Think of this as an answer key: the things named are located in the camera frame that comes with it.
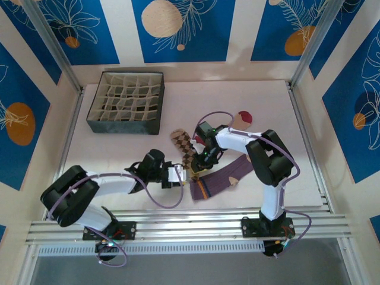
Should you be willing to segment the aluminium frame leg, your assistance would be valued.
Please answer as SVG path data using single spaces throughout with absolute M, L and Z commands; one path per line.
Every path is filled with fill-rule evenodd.
M 39 256 L 40 246 L 27 245 L 22 257 L 21 267 L 14 285 L 30 285 Z
M 352 243 L 347 237 L 337 239 L 351 285 L 365 285 Z

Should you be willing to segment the purple striped sock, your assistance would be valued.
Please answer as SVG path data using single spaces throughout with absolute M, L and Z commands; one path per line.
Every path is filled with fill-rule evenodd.
M 190 193 L 193 201 L 207 200 L 236 186 L 242 178 L 253 171 L 247 155 L 241 155 L 220 170 L 200 176 L 190 182 Z

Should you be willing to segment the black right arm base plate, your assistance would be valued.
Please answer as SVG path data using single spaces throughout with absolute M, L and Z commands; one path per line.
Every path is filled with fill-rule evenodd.
M 295 227 L 291 218 L 269 221 L 264 218 L 244 217 L 241 221 L 244 238 L 293 238 Z

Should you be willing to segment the aluminium side rail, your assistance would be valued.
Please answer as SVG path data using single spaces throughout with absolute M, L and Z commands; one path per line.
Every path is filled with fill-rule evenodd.
M 78 116 L 80 113 L 81 105 L 83 103 L 85 90 L 86 90 L 86 88 L 83 87 L 83 89 L 81 90 L 81 93 L 78 96 L 78 99 L 75 103 L 74 111 L 72 113 L 69 128 L 68 128 L 66 138 L 65 138 L 65 143 L 64 143 L 63 150 L 62 150 L 62 155 L 61 155 L 61 158 L 59 161 L 58 168 L 57 168 L 57 170 L 53 176 L 52 182 L 55 182 L 60 177 L 60 175 L 63 174 L 63 172 L 64 172 L 65 163 L 67 161 L 67 157 L 68 157 L 69 149 L 71 146 L 72 138 L 74 135 L 75 127 L 77 124 Z
M 303 114 L 302 109 L 300 108 L 299 99 L 297 98 L 294 91 L 292 90 L 291 83 L 287 82 L 286 85 L 287 85 L 287 90 L 289 93 L 290 101 L 291 101 L 292 106 L 293 106 L 294 114 L 296 115 L 296 119 L 297 119 L 297 122 L 299 125 L 299 129 L 300 129 L 300 132 L 301 132 L 301 135 L 303 138 L 303 142 L 304 142 L 304 145 L 306 147 L 306 152 L 308 154 L 309 161 L 310 161 L 313 173 L 314 173 L 316 184 L 318 185 L 319 193 L 321 194 L 321 197 L 325 198 L 326 204 L 328 206 L 328 211 L 331 214 L 334 214 L 335 209 L 334 209 L 334 206 L 331 202 L 330 195 L 329 195 L 328 189 L 327 189 L 327 185 L 326 185 L 325 179 L 324 179 L 323 174 L 322 174 L 322 170 L 321 170 L 321 168 L 317 162 L 315 152 L 312 148 L 312 141 L 311 141 L 311 138 L 309 136 L 308 129 L 306 127 L 306 121 L 305 121 L 306 117 Z

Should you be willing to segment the dark organizer box with dividers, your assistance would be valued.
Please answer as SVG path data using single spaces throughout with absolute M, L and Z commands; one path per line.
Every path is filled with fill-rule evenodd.
M 102 72 L 86 121 L 94 133 L 158 135 L 164 99 L 161 72 Z

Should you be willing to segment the aluminium front mounting rail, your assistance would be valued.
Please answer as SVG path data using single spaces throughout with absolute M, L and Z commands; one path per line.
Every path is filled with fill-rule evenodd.
M 180 242 L 241 240 L 240 221 L 243 217 L 257 218 L 256 208 L 223 210 L 115 210 L 119 221 L 137 222 L 137 242 Z M 352 231 L 343 214 L 333 214 L 325 206 L 319 210 L 304 209 L 311 219 L 288 214 L 295 232 L 300 235 L 307 227 L 306 238 L 350 238 Z M 53 243 L 80 243 L 83 227 L 72 225 L 62 228 L 52 221 L 33 221 L 26 237 L 28 245 Z

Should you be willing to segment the brown argyle sock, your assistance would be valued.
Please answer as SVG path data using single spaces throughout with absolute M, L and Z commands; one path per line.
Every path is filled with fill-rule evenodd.
M 183 168 L 189 170 L 195 154 L 189 134 L 183 129 L 176 129 L 170 134 L 170 140 L 181 153 Z

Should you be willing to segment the aluminium corner post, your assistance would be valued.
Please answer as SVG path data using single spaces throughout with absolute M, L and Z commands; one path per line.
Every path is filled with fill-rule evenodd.
M 43 40 L 50 54 L 54 58 L 55 62 L 58 64 L 61 71 L 65 74 L 73 89 L 78 94 L 81 94 L 83 88 L 74 70 L 72 69 L 72 66 L 64 50 L 59 44 L 54 32 L 52 31 L 38 5 L 33 0 L 20 0 L 20 2 L 21 6 L 32 22 L 34 28 L 38 32 L 40 38 Z
M 308 69 L 332 23 L 334 22 L 336 15 L 343 6 L 344 1 L 345 0 L 327 1 L 326 9 L 322 13 L 321 18 L 312 34 L 312 37 L 304 50 L 304 53 L 300 57 L 296 70 L 292 75 L 291 80 L 289 81 L 290 90 L 294 90 L 295 87 L 300 83 L 304 73 Z

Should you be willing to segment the black controller module with LED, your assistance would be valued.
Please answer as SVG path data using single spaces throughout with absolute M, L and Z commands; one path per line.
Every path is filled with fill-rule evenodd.
M 265 240 L 263 254 L 267 257 L 274 257 L 282 253 L 288 243 L 289 240 Z
M 95 244 L 95 253 L 100 262 L 108 262 L 117 256 L 119 249 L 110 242 L 100 241 Z

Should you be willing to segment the beige sock with red toe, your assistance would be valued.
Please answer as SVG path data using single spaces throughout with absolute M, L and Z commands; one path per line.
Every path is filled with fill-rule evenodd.
M 245 131 L 252 125 L 252 121 L 252 115 L 248 111 L 242 110 L 235 114 L 229 126 L 238 131 Z

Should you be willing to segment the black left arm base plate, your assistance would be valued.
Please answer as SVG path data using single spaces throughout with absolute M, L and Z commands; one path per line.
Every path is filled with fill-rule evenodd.
M 134 240 L 137 223 L 135 221 L 117 221 L 111 223 L 102 231 L 102 234 L 112 240 Z M 97 233 L 85 227 L 83 231 L 83 240 L 100 240 L 103 239 Z

